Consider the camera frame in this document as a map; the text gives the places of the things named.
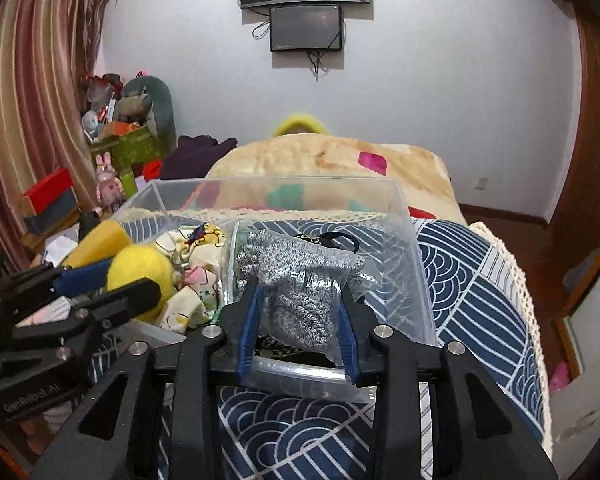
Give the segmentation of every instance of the wall outlet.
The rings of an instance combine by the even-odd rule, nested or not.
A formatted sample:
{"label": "wall outlet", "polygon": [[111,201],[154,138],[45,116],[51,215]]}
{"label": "wall outlet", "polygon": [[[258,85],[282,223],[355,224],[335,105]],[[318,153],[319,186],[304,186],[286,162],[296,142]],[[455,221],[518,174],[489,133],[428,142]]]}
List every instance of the wall outlet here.
{"label": "wall outlet", "polygon": [[488,178],[486,178],[485,176],[482,176],[478,179],[478,182],[475,185],[475,189],[479,189],[480,191],[484,191],[484,189],[487,187],[487,182],[489,181]]}

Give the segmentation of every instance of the clear plastic container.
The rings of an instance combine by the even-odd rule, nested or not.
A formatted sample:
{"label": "clear plastic container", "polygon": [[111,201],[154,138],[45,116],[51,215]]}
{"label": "clear plastic container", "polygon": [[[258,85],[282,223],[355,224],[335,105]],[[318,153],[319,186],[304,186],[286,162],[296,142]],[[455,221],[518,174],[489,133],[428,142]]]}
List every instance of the clear plastic container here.
{"label": "clear plastic container", "polygon": [[[373,253],[384,289],[369,300],[379,321],[411,340],[435,345],[429,293],[413,224],[402,194],[392,179],[317,176],[256,176],[222,179],[152,180],[120,208],[119,221],[136,243],[191,220],[229,224],[240,219],[279,221],[313,233],[353,229]],[[174,342],[173,334],[134,322],[122,337],[129,342],[150,337]],[[255,357],[245,382],[263,390],[311,398],[369,402],[373,388],[356,388],[344,371]]]}

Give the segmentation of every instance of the pink plush toy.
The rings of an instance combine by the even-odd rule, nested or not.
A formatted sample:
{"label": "pink plush toy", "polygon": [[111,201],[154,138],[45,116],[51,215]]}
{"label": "pink plush toy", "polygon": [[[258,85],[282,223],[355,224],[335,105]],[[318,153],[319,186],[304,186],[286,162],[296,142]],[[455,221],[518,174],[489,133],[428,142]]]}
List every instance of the pink plush toy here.
{"label": "pink plush toy", "polygon": [[104,161],[102,157],[96,155],[96,177],[98,179],[98,187],[96,197],[103,208],[111,207],[117,209],[125,201],[125,192],[122,187],[122,182],[116,178],[116,170],[111,165],[111,155],[105,152]]}

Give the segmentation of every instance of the yellow ball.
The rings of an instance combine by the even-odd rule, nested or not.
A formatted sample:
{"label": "yellow ball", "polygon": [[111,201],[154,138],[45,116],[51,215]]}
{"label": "yellow ball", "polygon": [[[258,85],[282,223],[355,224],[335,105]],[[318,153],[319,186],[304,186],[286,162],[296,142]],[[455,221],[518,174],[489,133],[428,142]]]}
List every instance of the yellow ball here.
{"label": "yellow ball", "polygon": [[158,249],[146,245],[129,245],[113,258],[107,273],[107,290],[114,290],[141,278],[149,278],[160,285],[158,305],[136,319],[152,323],[167,300],[174,295],[173,267]]}

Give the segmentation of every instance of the dark brown floor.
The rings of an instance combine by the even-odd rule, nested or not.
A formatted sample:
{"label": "dark brown floor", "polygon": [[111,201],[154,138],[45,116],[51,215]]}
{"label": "dark brown floor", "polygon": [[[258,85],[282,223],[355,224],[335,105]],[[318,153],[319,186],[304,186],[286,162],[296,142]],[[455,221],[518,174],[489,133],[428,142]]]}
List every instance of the dark brown floor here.
{"label": "dark brown floor", "polygon": [[485,218],[464,213],[467,223],[484,222],[491,232],[504,241],[507,249],[526,274],[526,286],[534,301],[540,325],[542,352],[547,373],[564,359],[564,349],[552,319],[566,300],[562,273],[552,259],[551,237],[547,228],[524,221]]}

